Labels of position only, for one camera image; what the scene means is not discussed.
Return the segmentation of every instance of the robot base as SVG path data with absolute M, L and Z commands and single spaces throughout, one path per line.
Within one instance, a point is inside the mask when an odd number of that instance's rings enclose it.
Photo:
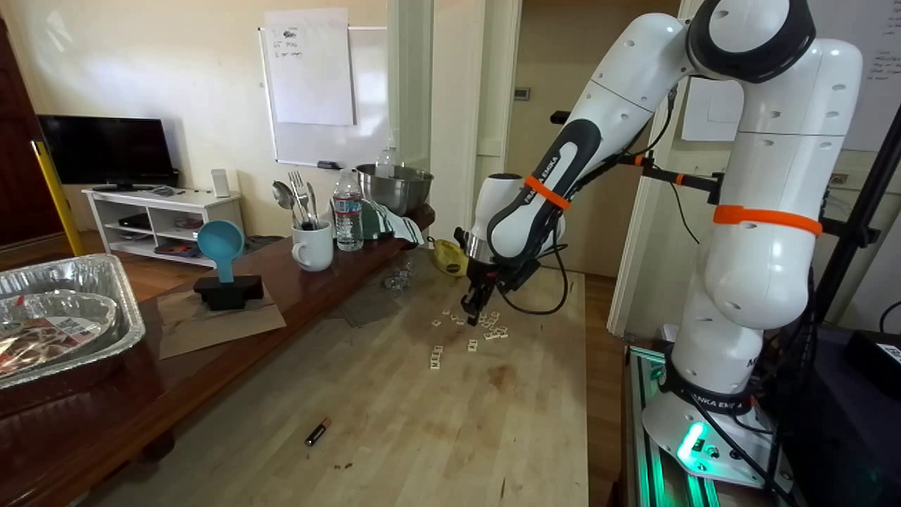
M 739 446 L 763 471 L 772 453 L 772 423 L 756 411 L 745 411 L 739 418 L 728 413 L 707 413 L 728 433 L 735 446 Z M 763 487 L 763 477 L 731 451 L 731 446 L 703 420 L 703 413 L 675 397 L 673 392 L 659 392 L 648 401 L 641 411 L 641 426 L 648 437 L 669 453 L 687 473 L 728 481 L 744 487 Z M 789 461 L 780 456 L 777 461 L 777 484 L 790 491 Z

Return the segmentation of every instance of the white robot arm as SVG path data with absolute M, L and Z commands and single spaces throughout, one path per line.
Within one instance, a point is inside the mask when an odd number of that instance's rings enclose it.
M 860 80 L 860 54 L 815 39 L 804 0 L 707 0 L 689 25 L 634 19 L 596 66 L 561 135 L 527 177 L 490 177 L 463 240 L 479 320 L 490 292 L 521 288 L 556 244 L 568 197 L 615 166 L 663 95 L 689 73 L 738 80 L 744 118 L 691 273 L 663 395 L 641 413 L 687 471 L 760 487 L 772 437 L 745 397 L 763 329 L 807 305 L 807 268 L 828 174 Z M 697 423 L 715 426 L 683 453 Z

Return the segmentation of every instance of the silver tray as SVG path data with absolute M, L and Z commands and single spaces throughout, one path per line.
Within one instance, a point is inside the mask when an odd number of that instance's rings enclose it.
M 111 299 L 111 326 L 61 357 L 0 377 L 0 388 L 33 384 L 40 377 L 54 377 L 59 373 L 116 357 L 133 350 L 145 333 L 133 285 L 121 263 L 109 254 L 69 256 L 0 273 L 0 299 L 54 290 L 99 292 Z

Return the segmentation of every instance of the yellow pole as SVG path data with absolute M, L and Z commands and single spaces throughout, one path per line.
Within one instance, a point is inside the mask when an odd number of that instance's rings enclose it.
M 55 216 L 59 216 L 59 223 L 61 223 L 68 249 L 73 251 L 73 256 L 82 256 L 82 254 L 83 254 L 82 236 L 78 236 L 78 232 L 76 232 L 73 212 L 68 209 L 68 199 L 64 199 L 64 194 L 61 194 L 61 184 L 59 184 L 59 177 L 55 177 L 54 159 L 48 154 L 48 150 L 45 150 L 41 142 L 30 142 L 30 153 L 33 153 L 33 159 L 35 159 L 40 173 L 45 174 L 45 184 L 48 184 L 51 199 L 54 199 L 54 206 L 55 206 Z

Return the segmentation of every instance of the television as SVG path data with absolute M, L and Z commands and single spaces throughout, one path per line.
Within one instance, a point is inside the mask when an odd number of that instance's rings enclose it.
M 162 122 L 35 115 L 61 184 L 176 187 Z

